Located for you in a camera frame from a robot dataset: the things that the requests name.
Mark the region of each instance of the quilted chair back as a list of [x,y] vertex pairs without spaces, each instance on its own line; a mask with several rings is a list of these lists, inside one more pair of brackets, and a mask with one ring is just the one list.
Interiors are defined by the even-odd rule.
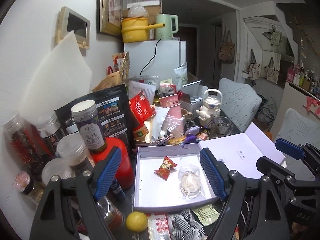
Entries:
[[223,95],[221,110],[244,132],[259,109],[261,97],[251,86],[227,78],[220,79],[219,90]]
[[[320,123],[313,122],[289,108],[276,139],[278,138],[283,138],[295,145],[305,145],[309,142],[320,148]],[[295,160],[286,154],[284,156],[287,169],[296,175],[296,179],[314,180],[313,174],[301,160]]]

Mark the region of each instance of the white kettle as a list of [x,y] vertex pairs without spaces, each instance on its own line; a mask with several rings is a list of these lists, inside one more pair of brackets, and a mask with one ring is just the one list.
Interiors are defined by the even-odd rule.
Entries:
[[[211,91],[217,92],[217,95],[209,95],[209,92]],[[199,121],[202,126],[208,124],[212,117],[220,115],[222,98],[222,93],[217,89],[208,89],[204,92],[203,106],[200,108],[200,110],[196,111],[196,113],[199,114]]]

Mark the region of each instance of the mint green electric kettle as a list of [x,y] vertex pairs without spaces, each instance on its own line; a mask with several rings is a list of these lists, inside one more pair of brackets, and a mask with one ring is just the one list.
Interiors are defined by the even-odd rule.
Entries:
[[[172,30],[172,19],[175,22],[175,30]],[[178,16],[170,14],[158,14],[156,16],[156,24],[164,23],[164,28],[156,29],[156,40],[172,40],[173,34],[177,33],[178,27]]]

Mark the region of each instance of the framed painting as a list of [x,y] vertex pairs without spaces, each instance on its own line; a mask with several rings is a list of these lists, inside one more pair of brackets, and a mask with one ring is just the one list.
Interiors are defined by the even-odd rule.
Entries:
[[121,36],[122,0],[97,0],[97,33]]

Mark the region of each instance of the lemon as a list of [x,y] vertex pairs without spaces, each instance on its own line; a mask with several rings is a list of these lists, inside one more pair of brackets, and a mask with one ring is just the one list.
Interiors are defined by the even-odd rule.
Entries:
[[144,213],[132,212],[126,220],[127,228],[134,232],[142,232],[148,227],[148,219]]

